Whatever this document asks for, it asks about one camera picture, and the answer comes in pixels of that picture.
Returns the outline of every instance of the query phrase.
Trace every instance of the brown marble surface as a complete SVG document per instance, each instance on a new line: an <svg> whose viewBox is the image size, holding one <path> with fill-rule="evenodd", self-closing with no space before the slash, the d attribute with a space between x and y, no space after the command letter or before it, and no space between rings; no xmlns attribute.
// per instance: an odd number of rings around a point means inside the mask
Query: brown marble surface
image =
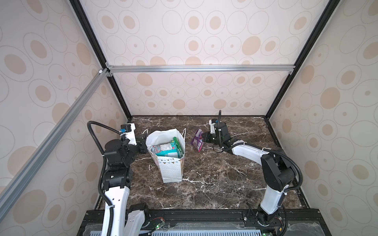
<svg viewBox="0 0 378 236"><path fill-rule="evenodd" d="M229 153L215 153L212 144L204 143L198 152L190 142L198 128L209 130L214 117L135 117L136 135L145 129L176 128L186 133L183 181L163 183L158 167L149 154L141 154L132 164L133 179L127 205L146 202L150 209L246 209L261 202L266 183L257 163ZM222 117L231 136L261 147L274 147L273 139L262 118ZM294 191L283 202L286 208L301 208Z"/></svg>

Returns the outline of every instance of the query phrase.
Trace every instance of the patterned wall panel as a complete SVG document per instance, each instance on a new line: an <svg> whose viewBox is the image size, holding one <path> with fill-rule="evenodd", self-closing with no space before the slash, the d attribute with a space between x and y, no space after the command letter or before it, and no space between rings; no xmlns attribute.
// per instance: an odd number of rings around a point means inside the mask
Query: patterned wall panel
<svg viewBox="0 0 378 236"><path fill-rule="evenodd" d="M113 65L293 63L327 0L82 0Z"/></svg>
<svg viewBox="0 0 378 236"><path fill-rule="evenodd" d="M119 129L127 122L104 80L0 224L0 235L76 236L93 209L102 156L87 129L95 120ZM93 126L100 143L119 135Z"/></svg>
<svg viewBox="0 0 378 236"><path fill-rule="evenodd" d="M287 71L116 73L133 115L265 115Z"/></svg>
<svg viewBox="0 0 378 236"><path fill-rule="evenodd" d="M99 65L62 0L0 1L0 192Z"/></svg>
<svg viewBox="0 0 378 236"><path fill-rule="evenodd" d="M378 228L378 0L347 0L271 118L333 236Z"/></svg>

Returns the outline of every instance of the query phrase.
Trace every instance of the beige circle pattern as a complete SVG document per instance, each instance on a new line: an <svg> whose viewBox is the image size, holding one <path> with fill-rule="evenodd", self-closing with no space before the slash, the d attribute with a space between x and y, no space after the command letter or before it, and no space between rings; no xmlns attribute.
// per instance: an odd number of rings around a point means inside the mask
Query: beige circle pattern
<svg viewBox="0 0 378 236"><path fill-rule="evenodd" d="M93 0L87 1L87 4L94 6L93 2L103 7L105 5L102 3L109 3L109 1ZM0 29L2 43L0 60L3 62L0 63L0 102L4 108L2 112L9 114L0 124L0 132L3 136L0 140L2 149L0 158L4 164L0 174L1 191L10 183L11 177L22 170L38 145L60 121L92 78L98 74L100 68L80 23L75 20L76 16L67 2L11 1L3 10L3 17L7 19L16 17L18 20L11 20L8 29L3 26ZM113 18L113 20L114 26L117 26L118 19ZM101 41L105 42L108 36L101 38ZM93 145L93 140L87 139L90 142L85 142L87 134L84 123L88 120L102 122L99 120L100 111L104 107L109 109L113 107L113 112L108 114L110 119L115 120L115 126L126 122L114 96L113 100L109 99L111 88L108 83L104 81L106 94L102 93L104 91L102 85L96 91L99 96L86 104L73 125L52 150L48 161L41 166L40 173L46 175L37 174L34 177L6 216L5 221L10 225L0 229L1 235L49 236L60 233L62 236L68 235L62 232L78 229L78 221L82 219L83 213L93 208L94 204L88 205L90 202L88 194L93 190L96 191L96 183L93 181L94 184L90 184L88 191L82 195L84 190L82 186L85 185L82 182L86 181L85 170L88 164L102 160L98 151L95 152L95 147L93 154L85 152L87 147ZM20 132L11 124L22 117L15 112L24 114L30 123L28 128L22 131L22 139L13 135ZM113 135L102 131L100 138L109 140ZM80 194L74 194L79 188L81 188ZM77 208L77 216L72 221L74 213L70 214L71 210L67 212L67 209L75 204L80 208Z"/></svg>
<svg viewBox="0 0 378 236"><path fill-rule="evenodd" d="M322 3L299 2L308 11ZM312 207L323 209L321 213L329 219L327 225L335 235L373 235L376 231L371 225L378 212L374 184L378 167L378 38L373 26L378 20L377 2L345 1L341 5L330 21L328 34L320 36L270 118L285 152L308 177L302 185L307 199ZM289 2L285 2L287 6L283 1L278 4L290 7ZM294 117L285 111L286 101L299 107L301 113L288 134L282 127L288 123L286 119L294 124ZM293 131L306 142L293 146Z"/></svg>
<svg viewBox="0 0 378 236"><path fill-rule="evenodd" d="M46 199L46 193L40 189L25 193L13 207L14 220L19 224L31 222L45 208Z"/></svg>
<svg viewBox="0 0 378 236"><path fill-rule="evenodd" d="M145 42L148 37L156 35L165 45L164 53L161 55L169 65L180 65L187 60L186 51L177 50L177 48L180 48L189 35L197 36L204 43L204 50L196 54L197 62L205 62L209 55L214 55L217 61L222 61L226 54L224 53L226 50L221 50L222 46L217 48L216 44L210 44L210 46L214 45L214 49L220 49L220 53L208 53L211 50L205 47L205 41L209 38L209 34L220 39L219 45L223 45L233 35L239 38L242 44L249 36L264 35L261 38L259 37L260 45L253 44L255 41L248 44L249 41L247 41L244 51L237 51L234 48L235 54L232 55L235 55L235 60L228 60L227 63L245 61L241 60L245 57L248 47L253 47L247 52L248 55L252 55L251 52L255 49L258 50L253 54L257 64L271 64L279 58L279 51L288 55L291 62L295 61L303 43L306 42L311 33L313 26L310 25L317 21L317 18L314 19L312 16L320 16L324 10L323 4L313 6L308 1L306 1L306 4L296 4L296 1L274 3L274 0L232 0L218 5L216 9L210 2L203 0L152 0L149 3L142 0L125 2L114 0L114 2L116 4L109 3L109 1L93 0L86 6L86 8L91 9L88 11L90 17L97 19L94 27L99 32L100 38L107 39L109 36L115 36L125 39L129 34L134 34ZM145 17L145 10L150 10L147 18ZM103 15L106 16L104 22L108 27L104 26L102 22ZM289 17L277 21L275 15L287 15ZM280 45L292 36L295 36L295 38L287 41L284 46ZM271 43L266 48L273 47L274 49L265 50L266 45L262 48L261 44L269 37L276 38L273 41L267 41L266 43ZM106 51L106 48L116 48L114 45L114 42L106 42L103 45L104 51ZM108 56L110 62L114 61L115 55L111 53ZM132 56L128 52L123 51L123 56L132 61ZM148 51L143 52L141 56L148 61L151 58Z"/></svg>

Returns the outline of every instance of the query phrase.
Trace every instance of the red wire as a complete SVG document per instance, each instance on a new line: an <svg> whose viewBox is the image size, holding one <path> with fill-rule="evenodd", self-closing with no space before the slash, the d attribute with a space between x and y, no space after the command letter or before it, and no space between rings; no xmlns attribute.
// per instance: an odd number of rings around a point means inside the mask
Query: red wire
<svg viewBox="0 0 378 236"><path fill-rule="evenodd" d="M156 217L155 219L152 219L152 220L156 220L156 219L161 219L165 222L164 218L163 217Z"/></svg>
<svg viewBox="0 0 378 236"><path fill-rule="evenodd" d="M277 218L277 217L275 217L277 220L279 220L279 221L281 221L281 227L284 225L283 223L282 223L282 220L280 220L279 218Z"/></svg>

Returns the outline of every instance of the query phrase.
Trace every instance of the white paper bag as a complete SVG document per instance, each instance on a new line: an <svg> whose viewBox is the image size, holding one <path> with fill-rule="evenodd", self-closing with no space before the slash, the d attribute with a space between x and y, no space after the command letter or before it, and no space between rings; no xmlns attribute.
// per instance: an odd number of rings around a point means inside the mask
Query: white paper bag
<svg viewBox="0 0 378 236"><path fill-rule="evenodd" d="M148 135L146 145L155 164L158 166L164 183L180 182L183 179L184 158L185 158L185 136L186 128L181 134L177 129L166 131L155 131ZM169 143L173 137L178 139L178 142L183 149L184 155L181 158L157 156L151 152L153 145L161 145Z"/></svg>

